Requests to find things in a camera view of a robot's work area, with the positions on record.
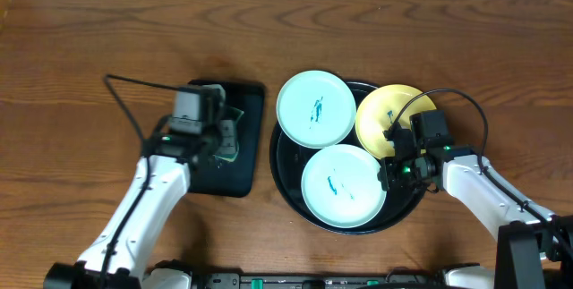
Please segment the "green scouring sponge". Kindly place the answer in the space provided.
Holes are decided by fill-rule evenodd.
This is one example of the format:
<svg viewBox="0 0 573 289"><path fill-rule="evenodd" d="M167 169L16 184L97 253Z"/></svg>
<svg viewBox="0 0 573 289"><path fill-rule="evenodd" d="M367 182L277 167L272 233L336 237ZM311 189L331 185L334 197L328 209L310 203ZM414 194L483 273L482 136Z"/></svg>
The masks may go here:
<svg viewBox="0 0 573 289"><path fill-rule="evenodd" d="M238 123L244 112L235 107L228 106L223 118L218 124L222 140L215 157L227 162L234 162L239 153Z"/></svg>

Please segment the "yellow plate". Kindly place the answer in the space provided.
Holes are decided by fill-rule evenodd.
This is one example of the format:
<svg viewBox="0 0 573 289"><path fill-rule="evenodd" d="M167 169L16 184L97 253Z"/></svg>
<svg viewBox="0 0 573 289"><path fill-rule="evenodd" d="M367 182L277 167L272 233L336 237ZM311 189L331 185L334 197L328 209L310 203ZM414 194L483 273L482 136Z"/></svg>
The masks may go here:
<svg viewBox="0 0 573 289"><path fill-rule="evenodd" d="M396 120L403 106L422 91L407 85L386 85L369 93L357 108L355 132L362 147L372 156L393 157L393 143L383 132Z"/></svg>

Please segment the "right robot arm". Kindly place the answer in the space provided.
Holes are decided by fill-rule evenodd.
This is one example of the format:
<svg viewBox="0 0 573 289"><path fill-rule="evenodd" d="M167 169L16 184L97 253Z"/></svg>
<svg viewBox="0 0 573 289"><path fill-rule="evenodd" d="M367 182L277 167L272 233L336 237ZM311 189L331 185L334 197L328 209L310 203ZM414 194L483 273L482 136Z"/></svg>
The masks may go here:
<svg viewBox="0 0 573 289"><path fill-rule="evenodd" d="M490 162L451 138L403 128L384 133L395 154L381 162L383 190L434 184L459 200L497 243L495 268L442 271L442 288L570 288L572 218L536 204Z"/></svg>

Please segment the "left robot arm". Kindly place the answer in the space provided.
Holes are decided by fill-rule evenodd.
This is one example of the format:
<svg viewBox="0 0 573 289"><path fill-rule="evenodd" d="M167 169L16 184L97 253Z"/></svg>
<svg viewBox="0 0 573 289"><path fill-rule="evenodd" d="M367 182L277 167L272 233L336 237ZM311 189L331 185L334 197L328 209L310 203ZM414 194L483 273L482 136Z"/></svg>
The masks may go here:
<svg viewBox="0 0 573 289"><path fill-rule="evenodd" d="M174 271L146 280L150 254L177 202L189 191L194 173L218 151L236 152L236 121L194 130L166 115L144 141L135 175L98 239L72 264L55 263L45 288L144 288L166 281L189 288L192 277Z"/></svg>

